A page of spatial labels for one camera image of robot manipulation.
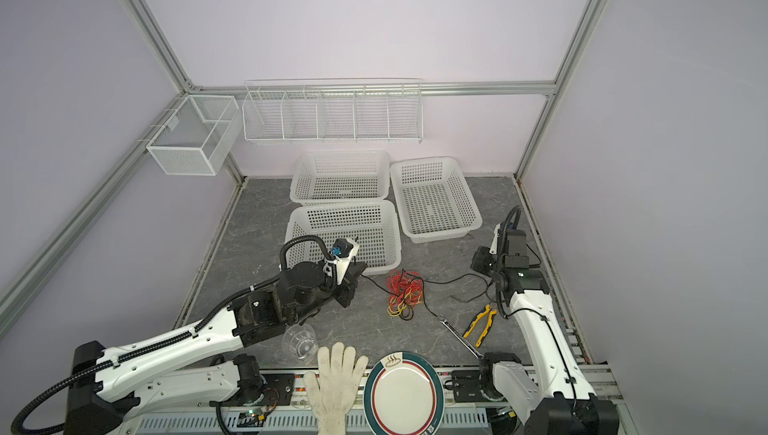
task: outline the white glove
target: white glove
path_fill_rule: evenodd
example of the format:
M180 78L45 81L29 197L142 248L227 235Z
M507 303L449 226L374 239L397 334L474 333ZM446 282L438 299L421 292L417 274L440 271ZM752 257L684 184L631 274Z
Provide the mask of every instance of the white glove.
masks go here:
M355 363L355 355L355 347L345 349L343 343L336 342L329 359L328 347L320 347L317 351L320 386L314 372L304 373L306 396L317 417L320 435L346 433L346 415L355 404L357 388L368 366L368 357L363 355Z

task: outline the plate rim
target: plate rim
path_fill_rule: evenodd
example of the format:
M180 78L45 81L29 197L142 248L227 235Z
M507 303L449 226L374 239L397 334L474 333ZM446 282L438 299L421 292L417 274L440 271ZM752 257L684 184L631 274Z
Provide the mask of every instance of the plate rim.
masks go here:
M373 432L376 435L393 435L394 432L390 432L389 430L382 427L379 422L376 420L376 417L373 413L373 393L372 393L372 385L376 380L379 378L379 375L381 375L382 372L386 371L384 367L384 361L388 357L394 357L398 354L402 354L402 360L408 360L411 361L418 366L420 366L429 377L430 382L432 383L433 388L435 389L435 412L432 415L432 419L428 421L426 428L419 433L434 433L439 427L440 422L442 421L442 415L445 411L446 406L446 399L445 394L442 392L442 384L440 383L440 378L437 375L437 371L435 370L435 367L431 365L431 363L427 362L427 360L424 357L421 357L420 355L417 355L415 353L411 352L393 352L389 353L389 355L386 355L384 358L379 360L376 365L373 366L370 373L368 374L368 380L366 381L366 385L363 389L363 411L366 414L366 420L368 421L368 424L373 430Z

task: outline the glove cuff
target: glove cuff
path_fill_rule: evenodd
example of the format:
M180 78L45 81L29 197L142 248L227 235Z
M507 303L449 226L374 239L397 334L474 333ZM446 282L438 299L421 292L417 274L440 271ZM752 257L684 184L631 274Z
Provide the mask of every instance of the glove cuff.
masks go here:
M345 435L346 415L325 415L317 420L318 435Z

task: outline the plate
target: plate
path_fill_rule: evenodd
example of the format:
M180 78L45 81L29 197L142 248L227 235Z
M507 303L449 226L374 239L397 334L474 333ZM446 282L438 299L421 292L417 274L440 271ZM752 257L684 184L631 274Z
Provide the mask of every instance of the plate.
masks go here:
M366 419L376 435L434 433L445 398L437 372L415 353L390 353L377 363L363 392Z

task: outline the wire basket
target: wire basket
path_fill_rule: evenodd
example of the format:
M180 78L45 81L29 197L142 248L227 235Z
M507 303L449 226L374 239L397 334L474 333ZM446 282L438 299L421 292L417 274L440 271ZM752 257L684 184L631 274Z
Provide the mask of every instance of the wire basket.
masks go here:
M328 247L336 238L357 240L356 259L368 264L367 275L386 274L400 265L400 230L389 200L297 208L290 215L286 241L301 235L318 235ZM321 259L320 248L311 242L295 245L286 254L290 267Z
M166 174L216 175L240 134L234 96L189 94L147 143Z
M402 231L413 243L463 237L482 225L480 210L453 158L422 158L390 167Z
M379 150L309 152L299 157L290 199L302 205L383 200L389 155Z
M254 143L421 141L422 111L419 84L259 85L243 101L245 139Z

